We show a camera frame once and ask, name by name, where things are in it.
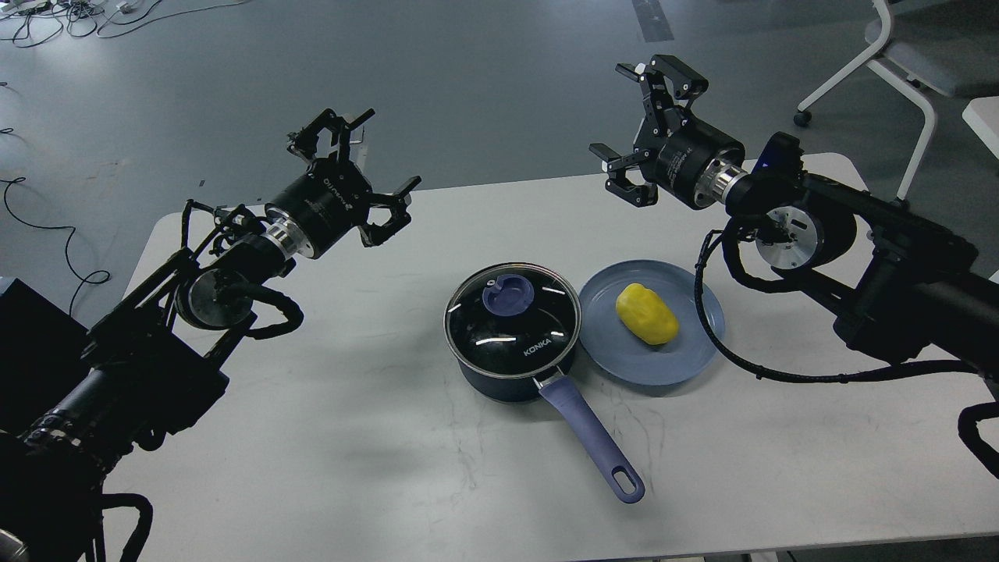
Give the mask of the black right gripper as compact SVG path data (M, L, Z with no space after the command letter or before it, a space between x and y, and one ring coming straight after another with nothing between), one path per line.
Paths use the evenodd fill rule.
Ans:
M659 202L660 187L692 209L709 207L715 198L704 177L711 174L711 163L745 162L742 142L693 116L693 103L707 92L709 80L674 55L652 55L638 65L618 63L615 71L640 85L645 117L635 149L627 155L603 143L589 144L589 152L602 160L606 191L645 208ZM632 181L632 170L639 170L645 182Z

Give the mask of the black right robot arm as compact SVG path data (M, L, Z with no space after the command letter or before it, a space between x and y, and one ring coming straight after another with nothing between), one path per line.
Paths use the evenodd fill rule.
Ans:
M756 378L792 384L882 382L936 373L972 373L997 381L997 284L975 275L976 247L948 228L865 190L810 173L800 141L777 132L753 170L745 146L695 116L709 80L678 57L620 63L617 73L642 93L634 146L621 154L603 143L607 191L635 207L660 191L693 210L720 203L722 229L709 231L695 263L699 323L722 356ZM749 362L709 327L704 272L721 249L727 271L745 288L802 293L834 317L849 350L881 368L802 375Z

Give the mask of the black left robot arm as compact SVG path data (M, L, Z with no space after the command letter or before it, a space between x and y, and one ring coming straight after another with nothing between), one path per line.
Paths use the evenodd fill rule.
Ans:
M289 135L306 171L264 210L190 200L180 245L104 318L84 328L15 277L2 278L2 559L104 561L103 514L138 513L121 560L136 561L154 510L107 493L135 448L156 450L225 394L222 366L243 340L302 325L300 305L270 286L350 231L375 247L411 223L411 177L375 192L350 156L348 119L322 110Z

